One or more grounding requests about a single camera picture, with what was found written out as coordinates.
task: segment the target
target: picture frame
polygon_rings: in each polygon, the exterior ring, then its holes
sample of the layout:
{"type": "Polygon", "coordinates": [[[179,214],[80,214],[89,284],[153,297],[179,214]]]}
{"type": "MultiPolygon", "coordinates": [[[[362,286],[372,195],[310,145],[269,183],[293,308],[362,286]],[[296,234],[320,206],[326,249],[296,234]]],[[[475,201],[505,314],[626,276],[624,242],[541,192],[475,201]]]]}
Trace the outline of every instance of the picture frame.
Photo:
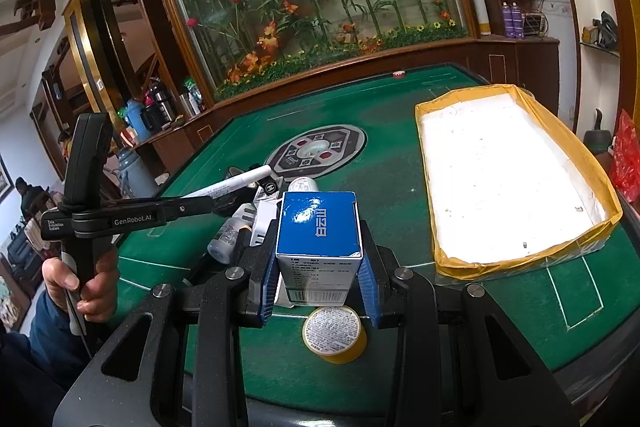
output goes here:
{"type": "Polygon", "coordinates": [[[14,188],[14,182],[11,181],[11,176],[6,171],[4,161],[0,155],[0,201],[4,200],[6,195],[14,188]]]}

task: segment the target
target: blue and white box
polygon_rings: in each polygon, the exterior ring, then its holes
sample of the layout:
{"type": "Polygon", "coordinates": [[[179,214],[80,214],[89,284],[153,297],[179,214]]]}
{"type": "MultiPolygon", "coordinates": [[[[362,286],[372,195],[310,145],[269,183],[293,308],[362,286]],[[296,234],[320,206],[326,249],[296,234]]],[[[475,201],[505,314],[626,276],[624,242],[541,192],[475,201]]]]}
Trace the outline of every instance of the blue and white box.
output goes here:
{"type": "Polygon", "coordinates": [[[276,258],[292,304],[342,306],[362,261],[353,192],[285,192],[276,258]]]}

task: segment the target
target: green felt surface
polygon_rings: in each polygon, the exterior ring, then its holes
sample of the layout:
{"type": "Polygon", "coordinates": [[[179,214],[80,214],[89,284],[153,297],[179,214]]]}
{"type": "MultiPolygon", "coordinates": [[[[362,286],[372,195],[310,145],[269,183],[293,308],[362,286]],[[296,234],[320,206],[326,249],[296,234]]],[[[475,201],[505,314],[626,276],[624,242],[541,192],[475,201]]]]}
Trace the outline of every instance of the green felt surface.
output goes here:
{"type": "MultiPolygon", "coordinates": [[[[180,196],[223,178],[229,165],[264,162],[273,149],[308,129],[352,124],[367,144],[352,162],[317,179],[321,190],[352,190],[374,239],[401,265],[433,280],[428,202],[414,106],[449,89],[476,85],[448,66],[349,84],[235,119],[172,181],[180,196]]],[[[186,268],[222,225],[216,216],[188,217],[160,229],[134,232],[120,246],[118,319],[159,282],[180,285],[186,268]]],[[[551,369],[602,340],[640,304],[640,261],[622,227],[605,247],[581,259],[484,283],[551,369]]],[[[248,396],[298,409],[383,414],[388,403],[395,331],[372,331],[355,362],[332,365],[302,342],[308,308],[276,308],[261,330],[242,330],[248,396]]],[[[187,367],[193,362],[190,334],[187,367]]]]}

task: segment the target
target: barcode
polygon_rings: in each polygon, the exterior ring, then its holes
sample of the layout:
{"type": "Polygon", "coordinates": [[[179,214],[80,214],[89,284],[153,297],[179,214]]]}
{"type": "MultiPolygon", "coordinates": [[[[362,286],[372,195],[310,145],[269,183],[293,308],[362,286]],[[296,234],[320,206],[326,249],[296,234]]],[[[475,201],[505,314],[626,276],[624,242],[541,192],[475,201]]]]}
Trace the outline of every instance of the barcode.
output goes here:
{"type": "Polygon", "coordinates": [[[344,301],[346,291],[287,290],[291,302],[333,303],[344,301]]]}

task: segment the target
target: screw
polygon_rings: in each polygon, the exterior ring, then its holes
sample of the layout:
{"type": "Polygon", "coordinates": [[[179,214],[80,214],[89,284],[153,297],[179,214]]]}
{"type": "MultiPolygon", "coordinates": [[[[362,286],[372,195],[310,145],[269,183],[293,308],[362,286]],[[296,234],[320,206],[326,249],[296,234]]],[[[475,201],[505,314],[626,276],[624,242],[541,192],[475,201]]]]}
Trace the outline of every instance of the screw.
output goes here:
{"type": "Polygon", "coordinates": [[[153,289],[154,297],[166,297],[167,295],[169,295],[170,291],[171,285],[167,284],[166,282],[154,286],[153,289]]]}
{"type": "Polygon", "coordinates": [[[225,276],[229,280],[240,279],[243,275],[244,270],[239,266],[232,266],[225,271],[225,276]]]}
{"type": "Polygon", "coordinates": [[[394,270],[394,275],[403,281],[407,279],[411,279],[414,276],[414,272],[410,268],[405,268],[404,266],[399,266],[394,270]]]}
{"type": "Polygon", "coordinates": [[[466,291],[472,297],[482,297],[484,295],[484,288],[479,284],[470,284],[466,287],[466,291]]]}

